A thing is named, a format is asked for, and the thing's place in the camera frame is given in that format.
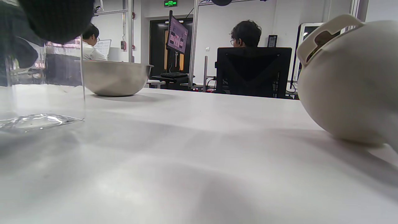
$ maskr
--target black office chair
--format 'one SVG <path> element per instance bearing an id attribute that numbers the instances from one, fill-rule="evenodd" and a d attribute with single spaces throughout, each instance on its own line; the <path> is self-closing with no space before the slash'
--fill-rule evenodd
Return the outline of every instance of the black office chair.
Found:
<path id="1" fill-rule="evenodd" d="M 215 93 L 285 98 L 292 49 L 219 48 Z"/>
<path id="2" fill-rule="evenodd" d="M 53 85 L 80 86 L 80 58 L 69 55 L 46 55 L 46 82 Z"/>

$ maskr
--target green exit sign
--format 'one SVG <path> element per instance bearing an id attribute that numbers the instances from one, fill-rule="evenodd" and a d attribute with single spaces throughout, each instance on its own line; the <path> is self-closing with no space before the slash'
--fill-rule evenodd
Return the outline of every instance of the green exit sign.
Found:
<path id="1" fill-rule="evenodd" d="M 177 7 L 177 0 L 174 1 L 164 1 L 165 7 Z"/>

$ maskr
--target stainless steel bowl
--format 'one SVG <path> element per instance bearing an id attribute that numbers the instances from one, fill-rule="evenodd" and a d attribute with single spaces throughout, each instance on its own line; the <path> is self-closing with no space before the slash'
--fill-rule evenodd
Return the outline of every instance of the stainless steel bowl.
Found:
<path id="1" fill-rule="evenodd" d="M 139 92 L 153 65 L 118 61 L 83 61 L 84 85 L 99 96 L 129 96 Z"/>

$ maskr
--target glass beaker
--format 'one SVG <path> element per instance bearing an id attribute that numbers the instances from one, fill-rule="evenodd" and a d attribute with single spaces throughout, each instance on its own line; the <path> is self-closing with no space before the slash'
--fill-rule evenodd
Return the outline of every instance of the glass beaker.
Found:
<path id="1" fill-rule="evenodd" d="M 29 132 L 85 116 L 81 39 L 39 38 L 14 0 L 0 0 L 0 131 Z"/>

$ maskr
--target black door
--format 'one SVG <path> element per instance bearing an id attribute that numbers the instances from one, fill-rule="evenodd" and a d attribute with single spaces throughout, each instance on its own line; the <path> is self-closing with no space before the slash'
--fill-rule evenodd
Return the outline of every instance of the black door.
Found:
<path id="1" fill-rule="evenodd" d="M 191 57 L 192 42 L 192 18 L 178 19 L 183 21 L 183 25 L 188 29 L 188 40 L 185 54 L 180 54 L 179 68 L 183 73 L 189 73 L 189 59 Z M 168 20 L 152 20 L 150 21 L 149 34 L 149 63 L 154 67 L 151 70 L 151 76 L 165 73 L 167 68 L 167 36 L 168 36 Z"/>

